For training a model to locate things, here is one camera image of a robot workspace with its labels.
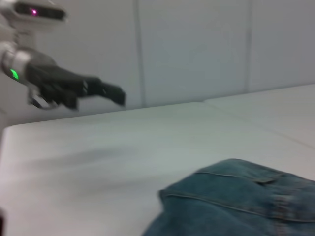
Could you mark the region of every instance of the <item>blue jeans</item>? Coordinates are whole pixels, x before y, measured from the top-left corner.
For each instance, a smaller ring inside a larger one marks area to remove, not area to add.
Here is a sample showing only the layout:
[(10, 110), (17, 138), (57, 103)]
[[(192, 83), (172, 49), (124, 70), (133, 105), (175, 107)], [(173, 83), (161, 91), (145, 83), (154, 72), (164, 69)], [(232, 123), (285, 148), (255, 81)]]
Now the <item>blue jeans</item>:
[(243, 160), (201, 169), (159, 192), (144, 236), (314, 236), (315, 182)]

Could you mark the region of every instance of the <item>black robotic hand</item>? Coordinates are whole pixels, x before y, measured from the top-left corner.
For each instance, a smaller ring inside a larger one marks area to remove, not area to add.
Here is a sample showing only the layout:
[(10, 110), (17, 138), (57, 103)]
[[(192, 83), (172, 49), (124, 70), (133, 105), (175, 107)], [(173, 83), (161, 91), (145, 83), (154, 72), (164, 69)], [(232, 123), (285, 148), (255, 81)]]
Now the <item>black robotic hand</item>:
[[(77, 109), (78, 98), (95, 95), (110, 99), (120, 106), (126, 103), (126, 94), (120, 87), (104, 83), (99, 78), (74, 74), (56, 65), (29, 64), (26, 77), (29, 83), (38, 87), (39, 95), (47, 103), (63, 104), (69, 109)], [(41, 108), (35, 99), (31, 103)]]

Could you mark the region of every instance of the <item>pink light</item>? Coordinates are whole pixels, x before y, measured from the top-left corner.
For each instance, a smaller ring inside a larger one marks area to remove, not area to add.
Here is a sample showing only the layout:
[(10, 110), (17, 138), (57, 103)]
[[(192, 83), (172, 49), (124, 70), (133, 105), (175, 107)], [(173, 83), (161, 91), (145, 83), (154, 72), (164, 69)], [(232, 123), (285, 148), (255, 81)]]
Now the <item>pink light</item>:
[(33, 16), (36, 16), (36, 15), (37, 15), (37, 11), (36, 11), (35, 9), (32, 9), (32, 10), (31, 10), (31, 13), (32, 13)]

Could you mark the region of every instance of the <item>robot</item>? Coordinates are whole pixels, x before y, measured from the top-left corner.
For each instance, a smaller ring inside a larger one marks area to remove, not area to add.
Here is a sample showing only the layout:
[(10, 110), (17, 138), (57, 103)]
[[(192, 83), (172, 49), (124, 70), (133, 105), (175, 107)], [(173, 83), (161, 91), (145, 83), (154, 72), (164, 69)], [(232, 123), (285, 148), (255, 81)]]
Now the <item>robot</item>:
[[(62, 69), (32, 45), (36, 31), (51, 30), (66, 22), (67, 13), (62, 7), (43, 0), (2, 0), (0, 14), (14, 31), (12, 41), (0, 42), (0, 71), (28, 87), (29, 104), (44, 110), (59, 105), (77, 110), (79, 98), (98, 95), (125, 105), (126, 94), (120, 87)], [(37, 96), (47, 106), (42, 106)]]

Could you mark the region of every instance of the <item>white table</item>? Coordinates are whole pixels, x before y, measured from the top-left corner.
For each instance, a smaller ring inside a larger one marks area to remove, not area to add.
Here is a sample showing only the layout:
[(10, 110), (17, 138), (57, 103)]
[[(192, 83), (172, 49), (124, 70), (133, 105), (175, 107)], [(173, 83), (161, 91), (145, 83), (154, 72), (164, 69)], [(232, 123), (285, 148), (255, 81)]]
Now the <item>white table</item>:
[(205, 103), (6, 129), (0, 207), (8, 236), (138, 236), (157, 191), (241, 158), (315, 179), (315, 151)]
[(315, 148), (315, 85), (211, 99), (206, 104)]

